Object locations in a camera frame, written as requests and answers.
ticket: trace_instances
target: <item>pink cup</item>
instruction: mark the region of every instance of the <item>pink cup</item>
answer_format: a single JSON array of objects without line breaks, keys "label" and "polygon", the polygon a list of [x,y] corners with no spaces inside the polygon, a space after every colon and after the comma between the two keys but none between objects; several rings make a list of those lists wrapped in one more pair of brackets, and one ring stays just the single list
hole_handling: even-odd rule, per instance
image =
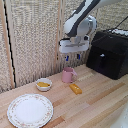
[{"label": "pink cup", "polygon": [[65,67],[62,72],[62,81],[64,83],[71,83],[73,82],[72,77],[73,75],[77,76],[77,73],[71,67]]}]

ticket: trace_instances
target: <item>plate rim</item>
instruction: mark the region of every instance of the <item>plate rim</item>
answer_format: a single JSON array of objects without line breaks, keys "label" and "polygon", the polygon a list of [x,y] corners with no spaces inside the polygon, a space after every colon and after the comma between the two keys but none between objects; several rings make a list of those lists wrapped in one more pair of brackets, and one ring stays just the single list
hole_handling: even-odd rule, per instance
[{"label": "plate rim", "polygon": [[9,107],[8,107],[8,110],[7,110],[7,117],[8,117],[8,120],[9,120],[15,127],[17,127],[17,128],[23,128],[23,127],[17,126],[17,125],[10,119],[9,110],[10,110],[12,104],[13,104],[17,99],[19,99],[20,97],[23,97],[23,96],[25,96],[25,95],[39,95],[39,96],[41,96],[41,97],[46,98],[46,99],[50,102],[51,108],[52,108],[52,114],[51,114],[50,118],[48,119],[48,121],[46,121],[46,122],[45,122],[43,125],[41,125],[41,126],[31,127],[31,128],[40,128],[40,127],[46,125],[46,124],[51,120],[51,118],[52,118],[52,116],[53,116],[53,105],[52,105],[51,101],[50,101],[47,97],[45,97],[45,96],[43,96],[43,95],[40,95],[40,94],[35,94],[35,93],[24,94],[24,95],[21,95],[21,96],[18,96],[17,98],[15,98],[15,99],[10,103],[10,105],[9,105]]}]

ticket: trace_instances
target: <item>decorative plate border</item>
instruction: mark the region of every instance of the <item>decorative plate border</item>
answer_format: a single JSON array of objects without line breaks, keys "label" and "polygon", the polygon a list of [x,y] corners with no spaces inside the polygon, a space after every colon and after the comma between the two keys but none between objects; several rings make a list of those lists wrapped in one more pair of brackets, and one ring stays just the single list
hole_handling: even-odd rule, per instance
[{"label": "decorative plate border", "polygon": [[[42,118],[40,121],[38,122],[34,122],[35,124],[25,124],[23,122],[19,122],[16,118],[16,115],[13,115],[13,111],[14,109],[17,107],[19,102],[22,102],[23,100],[27,100],[27,97],[29,98],[36,98],[37,100],[41,100],[43,102],[43,104],[47,107],[47,114],[45,114],[45,117]],[[53,106],[52,103],[44,96],[39,95],[39,94],[25,94],[22,96],[17,97],[15,100],[13,100],[11,102],[11,104],[8,107],[8,111],[7,111],[7,116],[9,121],[18,128],[39,128],[44,126],[51,118],[53,115]]]}]

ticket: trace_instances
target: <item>cable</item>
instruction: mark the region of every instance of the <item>cable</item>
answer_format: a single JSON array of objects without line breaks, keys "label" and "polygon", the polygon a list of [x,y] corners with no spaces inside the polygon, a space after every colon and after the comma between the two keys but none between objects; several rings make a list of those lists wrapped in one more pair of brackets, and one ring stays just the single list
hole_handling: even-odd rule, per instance
[{"label": "cable", "polygon": [[128,16],[124,20],[122,20],[114,29],[116,29],[117,27],[119,27],[125,20],[127,20],[127,18],[128,18]]}]

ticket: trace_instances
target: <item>white plate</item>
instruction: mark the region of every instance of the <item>white plate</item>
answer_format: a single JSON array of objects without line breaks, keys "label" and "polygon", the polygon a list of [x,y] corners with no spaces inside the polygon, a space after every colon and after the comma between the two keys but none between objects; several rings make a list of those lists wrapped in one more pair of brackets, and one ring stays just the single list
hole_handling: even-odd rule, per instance
[{"label": "white plate", "polygon": [[42,127],[52,115],[52,103],[39,94],[26,94],[16,98],[7,111],[9,121],[18,128]]}]

